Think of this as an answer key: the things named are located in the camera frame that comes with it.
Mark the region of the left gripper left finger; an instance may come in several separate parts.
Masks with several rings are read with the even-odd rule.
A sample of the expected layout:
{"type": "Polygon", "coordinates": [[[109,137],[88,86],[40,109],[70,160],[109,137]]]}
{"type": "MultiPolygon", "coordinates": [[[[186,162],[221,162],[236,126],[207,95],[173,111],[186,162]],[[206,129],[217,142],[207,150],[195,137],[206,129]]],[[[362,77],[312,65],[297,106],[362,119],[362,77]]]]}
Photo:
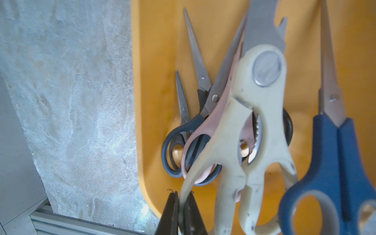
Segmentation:
{"type": "Polygon", "coordinates": [[[167,199],[164,211],[155,235],[178,235],[179,196],[172,191],[167,199]]]}

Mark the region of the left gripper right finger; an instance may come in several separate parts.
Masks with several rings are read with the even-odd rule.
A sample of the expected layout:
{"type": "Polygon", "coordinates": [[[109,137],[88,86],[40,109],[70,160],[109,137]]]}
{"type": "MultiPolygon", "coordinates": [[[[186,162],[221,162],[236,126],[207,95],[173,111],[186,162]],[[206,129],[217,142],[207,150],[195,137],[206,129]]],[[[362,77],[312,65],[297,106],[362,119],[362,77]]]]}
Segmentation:
{"type": "Polygon", "coordinates": [[[183,206],[183,234],[208,235],[193,192],[190,192],[183,206]]]}

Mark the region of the pink scissors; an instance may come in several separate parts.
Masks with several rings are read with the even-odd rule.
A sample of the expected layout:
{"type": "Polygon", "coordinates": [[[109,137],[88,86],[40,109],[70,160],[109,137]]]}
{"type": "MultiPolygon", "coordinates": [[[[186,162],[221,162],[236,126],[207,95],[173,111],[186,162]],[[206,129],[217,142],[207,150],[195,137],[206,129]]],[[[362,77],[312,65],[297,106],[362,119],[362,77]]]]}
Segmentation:
{"type": "Polygon", "coordinates": [[[185,125],[185,129],[191,130],[192,134],[183,149],[181,168],[184,178],[187,178],[193,166],[200,166],[197,163],[199,156],[220,123],[229,97],[233,73],[240,60],[243,41],[244,33],[237,32],[223,60],[204,109],[190,122],[190,126],[185,125]]]}

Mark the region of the cream kitchen shears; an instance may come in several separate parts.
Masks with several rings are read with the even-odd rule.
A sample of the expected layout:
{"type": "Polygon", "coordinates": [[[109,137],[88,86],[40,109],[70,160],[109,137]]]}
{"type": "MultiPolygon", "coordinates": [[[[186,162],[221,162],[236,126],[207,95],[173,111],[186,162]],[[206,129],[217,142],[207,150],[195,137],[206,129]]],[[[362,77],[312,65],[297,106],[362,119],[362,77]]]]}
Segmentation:
{"type": "Polygon", "coordinates": [[[195,181],[206,169],[221,164],[217,188],[213,235],[229,235],[234,215],[248,235],[277,235],[277,217],[257,224],[264,191],[264,175],[269,165],[282,169],[285,189],[298,182],[288,148],[283,121],[287,80],[285,33],[287,19],[275,25],[277,1],[250,1],[241,58],[235,68],[224,113],[213,136],[188,172],[180,192],[184,205],[195,181]],[[255,157],[250,162],[238,158],[242,129],[252,115],[257,120],[255,157]]]}

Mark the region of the yellow plastic storage box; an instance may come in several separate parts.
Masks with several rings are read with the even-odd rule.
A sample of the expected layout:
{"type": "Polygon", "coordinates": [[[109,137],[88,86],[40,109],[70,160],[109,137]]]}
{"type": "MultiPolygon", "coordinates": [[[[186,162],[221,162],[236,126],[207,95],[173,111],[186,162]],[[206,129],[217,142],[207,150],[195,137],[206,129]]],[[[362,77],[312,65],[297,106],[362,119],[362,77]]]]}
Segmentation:
{"type": "MultiPolygon", "coordinates": [[[[328,1],[338,83],[346,112],[354,120],[364,169],[376,181],[376,3],[328,1]]],[[[180,125],[175,71],[179,71],[190,115],[199,113],[197,79],[184,10],[211,80],[214,80],[248,1],[132,1],[136,139],[143,196],[161,216],[182,178],[163,168],[161,148],[180,125]]],[[[284,106],[293,121],[290,152],[302,178],[312,151],[313,117],[318,114],[320,1],[280,1],[275,23],[287,17],[287,85],[284,106]]]]}

